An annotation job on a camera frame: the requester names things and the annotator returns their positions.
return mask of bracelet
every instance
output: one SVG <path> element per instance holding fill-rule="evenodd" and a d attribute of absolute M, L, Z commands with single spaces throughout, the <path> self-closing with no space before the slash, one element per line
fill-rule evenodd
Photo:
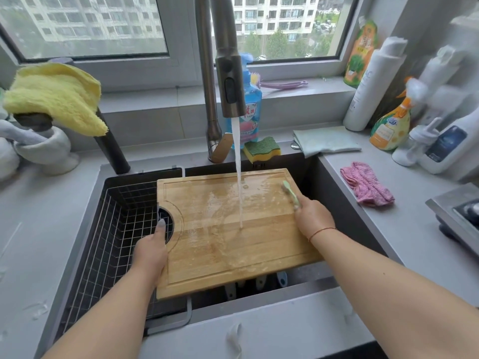
<path fill-rule="evenodd" d="M 335 230 L 337 230 L 337 229 L 334 228 L 334 227 L 328 227 L 328 228 L 319 229 L 317 232 L 315 232 L 315 234 L 313 234 L 312 236 L 309 237 L 308 242 L 311 242 L 311 239 L 312 239 L 316 234 L 318 234 L 318 233 L 320 233 L 320 232 L 322 232 L 322 231 L 325 231 L 326 229 L 335 229 Z"/>

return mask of green toothbrush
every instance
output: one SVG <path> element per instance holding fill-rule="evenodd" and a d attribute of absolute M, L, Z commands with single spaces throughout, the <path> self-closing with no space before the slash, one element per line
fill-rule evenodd
<path fill-rule="evenodd" d="M 291 185 L 286 180 L 283 180 L 282 188 L 285 192 L 291 194 L 291 196 L 293 197 L 293 202 L 294 202 L 295 206 L 297 206 L 297 207 L 301 206 L 296 194 L 291 190 Z"/>

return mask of pink rag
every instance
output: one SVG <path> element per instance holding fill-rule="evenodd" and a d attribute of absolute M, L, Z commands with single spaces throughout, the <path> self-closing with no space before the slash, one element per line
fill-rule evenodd
<path fill-rule="evenodd" d="M 381 206 L 394 203 L 391 192 L 377 180 L 373 169 L 364 162 L 353 162 L 342 168 L 341 175 L 353 189 L 358 203 L 367 206 Z"/>

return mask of faucet handle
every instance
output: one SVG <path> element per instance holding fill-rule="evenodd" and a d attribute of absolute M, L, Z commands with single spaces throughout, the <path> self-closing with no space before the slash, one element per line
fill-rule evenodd
<path fill-rule="evenodd" d="M 221 138 L 221 141 L 217 145 L 211 147 L 210 161 L 215 164 L 222 163 L 230 153 L 232 145 L 233 135 L 226 132 Z"/>

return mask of folded cloth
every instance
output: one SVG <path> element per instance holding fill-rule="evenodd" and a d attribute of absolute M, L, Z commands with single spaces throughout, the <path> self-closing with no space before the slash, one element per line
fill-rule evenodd
<path fill-rule="evenodd" d="M 3 108 L 9 113 L 46 113 L 65 127 L 85 136 L 108 131 L 96 111 L 100 82 L 74 66 L 43 63 L 17 71 Z"/>
<path fill-rule="evenodd" d="M 353 189 L 358 203 L 366 206 L 381 206 L 394 203 L 391 192 L 377 180 L 373 169 L 364 162 L 353 162 L 342 168 L 341 175 Z"/>
<path fill-rule="evenodd" d="M 350 133 L 344 126 L 339 126 L 293 131 L 293 137 L 301 147 L 304 157 L 308 158 L 319 152 L 361 151 Z"/>

